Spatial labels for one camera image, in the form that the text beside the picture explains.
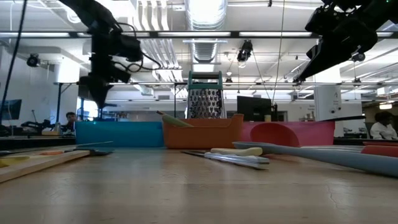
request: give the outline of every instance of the security camera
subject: security camera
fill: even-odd
[[[245,62],[251,56],[251,52],[253,51],[253,45],[251,40],[244,40],[243,46],[238,53],[238,57],[236,58],[239,62]]]
[[[40,65],[40,59],[38,54],[30,54],[30,57],[26,61],[27,66],[35,68]]]

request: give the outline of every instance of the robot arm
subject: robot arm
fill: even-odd
[[[325,5],[315,10],[305,26],[321,39],[307,52],[311,61],[295,82],[349,59],[363,61],[364,53],[377,43],[376,30],[388,20],[398,23],[398,0],[322,1]]]
[[[89,32],[108,34],[112,30],[122,31],[112,12],[95,0],[60,0],[72,9]]]
[[[91,72],[81,77],[79,85],[86,85],[99,109],[105,107],[105,99],[113,86],[111,82],[130,80],[128,68],[114,66],[112,55],[126,57],[129,62],[143,60],[140,42],[133,36],[123,35],[122,28],[111,11],[95,0],[60,0],[70,7],[88,27],[91,34]]]

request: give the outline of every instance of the computer monitor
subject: computer monitor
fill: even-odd
[[[21,113],[22,100],[6,100],[1,111],[3,120],[17,120]]]
[[[265,115],[271,115],[270,99],[238,96],[238,113],[244,115],[245,121],[265,121]]]

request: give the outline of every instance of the man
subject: man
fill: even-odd
[[[391,125],[391,119],[394,117],[390,112],[383,111],[374,116],[376,123],[371,128],[373,139],[398,139],[397,132]]]
[[[65,127],[68,130],[74,131],[75,130],[75,122],[76,122],[76,114],[74,112],[67,112],[67,119],[68,123]]]

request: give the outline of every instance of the desk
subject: desk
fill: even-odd
[[[0,184],[2,224],[396,223],[398,180],[298,157],[253,170],[117,150]]]
[[[335,138],[333,141],[333,144],[337,145],[337,146],[363,146],[364,145],[363,142],[394,142],[394,143],[398,143],[398,140]]]
[[[0,150],[27,149],[32,147],[66,146],[75,144],[75,138],[58,136],[14,136],[0,138]]]

